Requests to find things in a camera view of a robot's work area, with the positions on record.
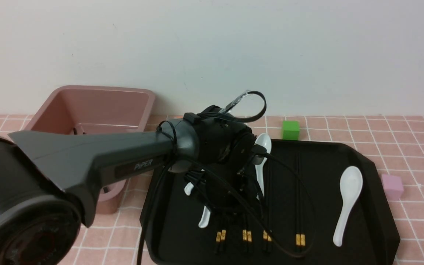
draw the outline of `robotic arm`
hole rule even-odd
[[[225,109],[163,122],[157,131],[111,135],[59,135],[36,131],[0,138],[0,265],[57,264],[81,223],[94,220],[103,186],[170,164],[177,156],[242,168],[255,136]],[[170,171],[185,172],[188,161]]]

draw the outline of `chopstick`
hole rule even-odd
[[[271,161],[268,161],[268,177],[267,181],[264,182],[266,189],[266,196],[264,197],[266,207],[266,216],[264,218],[265,224],[268,226],[268,229],[271,229],[271,190],[272,190],[272,169],[271,169]],[[263,251],[267,253],[271,253],[272,250],[272,238],[263,230]]]
[[[220,222],[217,227],[217,236],[215,238],[215,250],[214,253],[218,254],[219,252],[225,251],[225,239],[227,237],[227,225],[228,221],[226,215],[222,215]]]
[[[296,171],[300,175],[301,179],[303,179],[302,175],[302,158],[301,154],[298,153],[296,156]],[[305,247],[305,233],[304,233],[304,203],[302,199],[301,185],[296,178],[296,251],[301,252]]]
[[[246,227],[247,252],[253,253],[253,239],[252,239],[251,227],[250,227],[250,222],[248,220],[248,214],[247,213],[244,214],[244,222],[245,222],[245,227]]]
[[[78,130],[75,127],[73,127],[73,134],[78,135]]]
[[[248,224],[246,223],[246,213],[242,214],[243,230],[242,230],[242,241],[243,241],[243,252],[248,253]]]

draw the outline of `pink container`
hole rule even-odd
[[[144,131],[154,102],[155,94],[146,89],[64,86],[52,92],[25,130],[54,134]],[[101,190],[96,213],[117,211],[125,183],[123,180]]]

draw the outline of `white spoon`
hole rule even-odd
[[[346,168],[340,178],[340,192],[343,198],[343,208],[341,209],[340,218],[336,224],[335,233],[333,235],[333,243],[337,247],[341,247],[343,243],[343,234],[345,232],[346,223],[350,216],[351,210],[359,198],[362,190],[362,174],[359,168],[350,166]]]
[[[192,192],[192,189],[194,188],[194,185],[192,184],[192,183],[188,183],[185,187],[184,187],[184,193],[187,195],[187,196],[191,196],[191,192]]]
[[[268,134],[260,134],[256,141],[254,142],[257,145],[263,146],[266,148],[266,153],[271,153],[271,137]],[[264,163],[266,163],[267,158],[264,158],[261,164],[254,165],[254,169],[256,170],[256,180],[258,181],[259,187],[264,196],[264,175],[263,175],[263,167]]]
[[[209,225],[209,220],[211,218],[211,212],[207,207],[204,206],[204,211],[202,212],[201,220],[199,221],[199,228],[206,228]]]

